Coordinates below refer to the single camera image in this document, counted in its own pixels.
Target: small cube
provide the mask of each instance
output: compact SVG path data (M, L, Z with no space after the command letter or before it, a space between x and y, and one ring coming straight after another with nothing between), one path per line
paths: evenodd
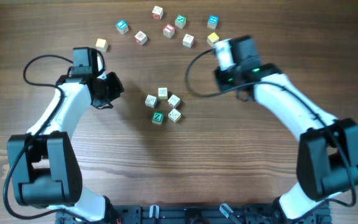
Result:
M146 104L146 106L155 108L155 105L157 104L157 97L152 96L152 95L147 95L145 104Z
M154 124L162 124L162 120L164 119L164 115L159 112L154 112L152 122Z
M206 39L207 43L210 44L211 47L215 45L219 41L218 35L216 35L214 32L208 36Z
M171 119L173 122L177 122L181 117L181 113L176 110L173 109L169 114L168 114L168 118Z
M168 88L158 88L158 98L160 100L168 99Z
M128 32L128 24L124 21L124 20L120 20L116 23L116 27L117 30L121 33L121 34L125 34L126 32Z
M219 20L218 16L210 15L210 17L208 19L207 27L211 28L211 29L216 29L216 25L218 24L218 20Z
M96 49L106 52L107 48L109 48L109 44L107 43L107 40L98 39L96 41Z
M167 24L162 30L162 32L164 33L165 37L171 38L175 33L175 28L172 25Z
M168 100L168 104L173 107L176 108L179 104L180 104L180 99L179 97L172 95L169 100Z
M185 35L185 38L183 38L183 45L186 47L191 47L194 42L194 37L192 35Z
M143 45L144 43L146 43L147 41L147 36L146 34L144 34L142 31L139 31L136 35L135 35L135 39L136 42L140 45Z
M178 15L177 19L175 19L175 26L183 29L186 25L186 17L183 15Z
M164 14L164 11L161 7L154 6L152 14L154 19L161 19L162 15Z

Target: wooden table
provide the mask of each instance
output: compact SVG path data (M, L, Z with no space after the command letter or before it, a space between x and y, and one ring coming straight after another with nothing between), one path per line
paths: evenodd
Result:
M152 18L163 7L161 21ZM163 27L176 16L187 17L184 29L168 39ZM219 16L216 30L209 15ZM130 29L121 35L115 23ZM144 46L135 42L142 30ZM0 6L0 223L50 223L53 215L22 221L10 217L2 204L2 184L9 168L6 142L27 131L53 97L51 88L26 85L22 69L32 58L56 54L72 58L72 48L94 46L107 39L104 54L109 71L121 79L125 93L113 110L90 108L72 139L84 184L107 195L113 204L240 205L271 202L296 182L297 142L267 109L243 103L234 94L201 99L183 82L190 61L210 48L206 37L221 39L251 34L263 62L273 62L316 104L338 118L358 122L358 1L118 1L112 3L29 4ZM185 34L195 36L192 48L182 46ZM34 82L55 83L67 70L64 61L48 58L28 71ZM212 55L191 71L199 92L217 91ZM170 111L161 101L144 105L148 94L167 87L183 101L183 117L165 117L152 124L154 111ZM349 200L349 194L341 197ZM24 214L10 196L14 209ZM335 223L358 223L354 208L333 205Z

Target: robotic arm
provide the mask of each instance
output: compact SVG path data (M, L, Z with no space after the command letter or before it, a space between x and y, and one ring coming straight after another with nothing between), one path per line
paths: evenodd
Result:
M307 224L306 215L329 198L352 188L349 177L354 185L358 185L358 125L353 120L338 120L307 99L275 65L261 65L254 41L249 36L220 41L213 50L219 61L214 74L222 93L229 90L248 92L250 98L268 108L299 141L296 168L299 183L289 192L274 203L245 207L230 208L222 204L219 209L160 208L157 205L142 208L138 205L113 207L107 197L82 186L81 171L70 143L76 125L90 105L98 109L106 105L112 108L110 102L124 89L115 73L104 73L103 58L97 57L95 49L79 48L74 49L71 75L62 75L57 81L65 93L63 104L21 157L13 173L17 203L35 208L63 209L57 213L57 223L287 224L303 220ZM47 120L60 97L57 91L46 112L27 134L10 138L7 143L10 165L32 134ZM328 155L328 145L343 149L346 161L338 153ZM46 158L50 168L32 167L32 163Z

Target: green cube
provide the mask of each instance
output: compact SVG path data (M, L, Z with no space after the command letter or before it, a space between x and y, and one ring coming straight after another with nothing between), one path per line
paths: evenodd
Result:
M162 124L162 120L164 119L164 115L159 112L154 112L152 122L154 124Z
M175 19L175 26L183 29L186 24L186 17L183 15L178 15L177 19Z

